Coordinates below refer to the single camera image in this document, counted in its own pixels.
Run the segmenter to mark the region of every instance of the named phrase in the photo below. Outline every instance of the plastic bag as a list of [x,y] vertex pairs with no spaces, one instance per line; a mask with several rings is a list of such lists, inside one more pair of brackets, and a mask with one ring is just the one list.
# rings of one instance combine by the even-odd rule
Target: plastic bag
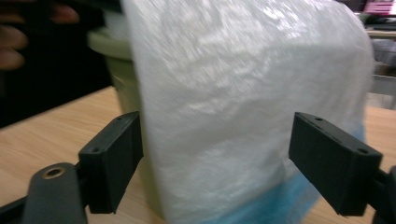
[[169,223],[298,223],[318,197],[288,159],[293,114],[358,132],[374,59],[326,0],[125,0]]

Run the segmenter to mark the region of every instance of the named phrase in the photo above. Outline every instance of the black plastic bracket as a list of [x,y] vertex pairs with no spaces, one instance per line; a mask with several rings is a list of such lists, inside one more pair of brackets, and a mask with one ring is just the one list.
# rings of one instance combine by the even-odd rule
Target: black plastic bracket
[[379,169],[382,154],[329,121],[295,113],[290,159],[342,216],[362,216],[367,203],[374,223],[396,223],[396,170]]
[[37,172],[27,197],[0,207],[0,223],[86,223],[86,205],[92,213],[115,213],[143,157],[138,112],[113,119],[78,156],[77,165]]

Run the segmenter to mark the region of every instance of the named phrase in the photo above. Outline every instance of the finger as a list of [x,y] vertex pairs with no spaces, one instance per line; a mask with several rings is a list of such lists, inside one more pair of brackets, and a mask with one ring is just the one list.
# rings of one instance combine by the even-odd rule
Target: finger
[[15,6],[0,4],[0,22],[24,22],[20,9]]
[[31,3],[35,2],[36,0],[1,0],[4,3]]
[[51,19],[58,24],[77,23],[79,22],[79,15],[70,6],[56,3],[53,7]]
[[12,26],[0,25],[0,48],[23,49],[27,46],[27,37]]
[[14,49],[0,49],[0,70],[14,70],[24,64],[24,58]]

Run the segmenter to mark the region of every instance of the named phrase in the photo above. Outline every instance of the monitor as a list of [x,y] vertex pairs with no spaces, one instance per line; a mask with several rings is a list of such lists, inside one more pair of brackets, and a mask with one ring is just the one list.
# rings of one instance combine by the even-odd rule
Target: monitor
[[368,0],[363,12],[371,15],[396,17],[396,1]]

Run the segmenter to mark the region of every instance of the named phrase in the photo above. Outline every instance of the table surface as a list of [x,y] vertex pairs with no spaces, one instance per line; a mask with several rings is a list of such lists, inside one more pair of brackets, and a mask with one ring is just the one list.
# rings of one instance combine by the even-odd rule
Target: table surface
[[366,30],[370,38],[375,39],[395,39],[396,31],[377,31],[377,30]]
[[[106,88],[0,130],[0,206],[26,195],[38,170],[57,162],[78,161],[78,152],[120,114],[117,96]],[[396,164],[396,111],[367,107],[368,145],[385,154],[382,168]],[[364,217],[339,217],[323,200],[304,224],[371,223]],[[90,223],[163,223],[148,207],[139,174],[135,173],[116,215],[91,215]]]

